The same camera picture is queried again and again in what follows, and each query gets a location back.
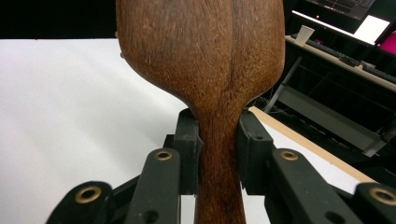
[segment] computer monitor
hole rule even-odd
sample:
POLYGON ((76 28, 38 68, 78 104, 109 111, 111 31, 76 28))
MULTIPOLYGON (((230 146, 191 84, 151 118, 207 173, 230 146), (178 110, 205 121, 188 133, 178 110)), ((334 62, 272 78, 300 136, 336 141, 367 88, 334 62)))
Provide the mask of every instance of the computer monitor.
POLYGON ((396 21, 396 0, 300 0, 293 13, 373 46, 396 21))
POLYGON ((360 21, 375 0, 306 0, 360 21))

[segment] wooden spoon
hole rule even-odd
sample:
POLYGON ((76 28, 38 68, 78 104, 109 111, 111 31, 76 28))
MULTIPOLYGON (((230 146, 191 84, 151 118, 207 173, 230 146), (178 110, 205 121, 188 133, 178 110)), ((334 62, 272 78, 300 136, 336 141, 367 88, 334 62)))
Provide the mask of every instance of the wooden spoon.
POLYGON ((246 223, 234 149, 244 106, 279 79, 281 0, 117 0, 120 48, 200 122, 195 223, 246 223))

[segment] wooden spoon bowl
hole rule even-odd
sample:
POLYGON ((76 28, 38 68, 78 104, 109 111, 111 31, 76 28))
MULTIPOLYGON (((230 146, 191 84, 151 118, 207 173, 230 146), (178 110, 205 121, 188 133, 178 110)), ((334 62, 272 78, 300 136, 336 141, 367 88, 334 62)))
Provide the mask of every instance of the wooden spoon bowl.
POLYGON ((282 1, 117 0, 117 24, 126 62, 200 122, 195 223, 245 223, 235 129, 283 70, 282 1))

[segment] brass rivet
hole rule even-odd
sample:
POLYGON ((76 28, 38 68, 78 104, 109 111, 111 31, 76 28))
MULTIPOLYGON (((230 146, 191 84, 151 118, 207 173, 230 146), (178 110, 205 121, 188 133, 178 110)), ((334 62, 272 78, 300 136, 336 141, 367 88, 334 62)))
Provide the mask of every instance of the brass rivet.
POLYGON ((168 151, 159 151, 155 154, 155 159, 159 161, 167 161, 172 158, 172 153, 168 151))
POLYGON ((298 160, 297 154, 295 154, 294 152, 291 152, 291 151, 283 151, 280 153, 280 156, 287 161, 297 161, 298 160))
POLYGON ((90 203, 95 201, 102 194, 102 190, 97 186, 88 186, 81 189, 76 194, 77 203, 90 203))
POLYGON ((392 206, 396 205, 396 195, 387 189, 381 189, 377 187, 371 188, 370 195, 381 203, 392 206))

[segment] white surface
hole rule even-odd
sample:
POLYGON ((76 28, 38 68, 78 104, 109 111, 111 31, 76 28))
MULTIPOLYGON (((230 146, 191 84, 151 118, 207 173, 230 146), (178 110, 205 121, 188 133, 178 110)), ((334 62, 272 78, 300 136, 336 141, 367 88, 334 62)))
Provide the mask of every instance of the white surface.
POLYGON ((368 15, 354 36, 365 42, 374 43, 388 27, 390 22, 368 15))
MULTIPOLYGON (((139 175, 186 107, 133 72, 115 39, 0 40, 0 51, 0 223, 45 223, 76 185, 115 188, 139 175)), ((297 148, 269 132, 277 147, 297 148)), ((355 179, 307 155, 353 190, 355 179)), ((183 197, 181 223, 192 223, 193 202, 183 197)), ((244 202, 248 223, 268 223, 263 197, 244 202)))

